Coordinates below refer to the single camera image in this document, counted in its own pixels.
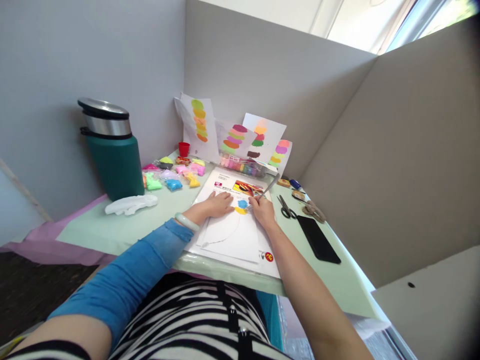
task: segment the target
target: picture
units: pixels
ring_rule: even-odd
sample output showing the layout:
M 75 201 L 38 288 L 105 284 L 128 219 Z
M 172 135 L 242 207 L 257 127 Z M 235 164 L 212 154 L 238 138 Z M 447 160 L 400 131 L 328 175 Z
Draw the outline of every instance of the picture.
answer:
M 260 186 L 250 185 L 240 180 L 235 181 L 235 185 L 233 185 L 233 190 L 251 197 L 261 195 L 264 191 L 264 189 Z

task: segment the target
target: blue sleeve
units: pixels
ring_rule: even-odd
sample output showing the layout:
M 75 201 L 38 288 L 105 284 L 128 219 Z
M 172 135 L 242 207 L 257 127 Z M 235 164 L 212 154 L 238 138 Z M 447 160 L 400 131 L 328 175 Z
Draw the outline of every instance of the blue sleeve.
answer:
M 182 254 L 194 233 L 170 219 L 100 270 L 50 314 L 86 315 L 111 331 L 112 349 L 145 296 Z

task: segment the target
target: dark carpet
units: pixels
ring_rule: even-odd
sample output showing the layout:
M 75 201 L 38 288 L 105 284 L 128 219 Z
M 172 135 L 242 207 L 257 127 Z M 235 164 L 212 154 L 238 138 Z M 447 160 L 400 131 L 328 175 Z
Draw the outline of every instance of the dark carpet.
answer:
M 44 321 L 97 266 L 40 265 L 0 253 L 0 346 Z

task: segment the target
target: small red cup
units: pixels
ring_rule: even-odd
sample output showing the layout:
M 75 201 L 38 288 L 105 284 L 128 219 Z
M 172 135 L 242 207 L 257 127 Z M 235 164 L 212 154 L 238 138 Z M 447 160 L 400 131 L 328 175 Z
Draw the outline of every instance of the small red cup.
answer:
M 178 152 L 180 156 L 186 158 L 189 156 L 190 144 L 188 142 L 179 142 L 178 143 Z

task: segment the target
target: white foam shape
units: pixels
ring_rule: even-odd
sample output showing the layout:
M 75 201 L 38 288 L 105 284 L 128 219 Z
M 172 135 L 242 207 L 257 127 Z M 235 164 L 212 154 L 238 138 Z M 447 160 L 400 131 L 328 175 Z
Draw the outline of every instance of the white foam shape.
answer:
M 124 197 L 107 205 L 105 208 L 105 214 L 125 214 L 128 216 L 135 214 L 138 209 L 155 206 L 158 202 L 159 199 L 155 195 Z

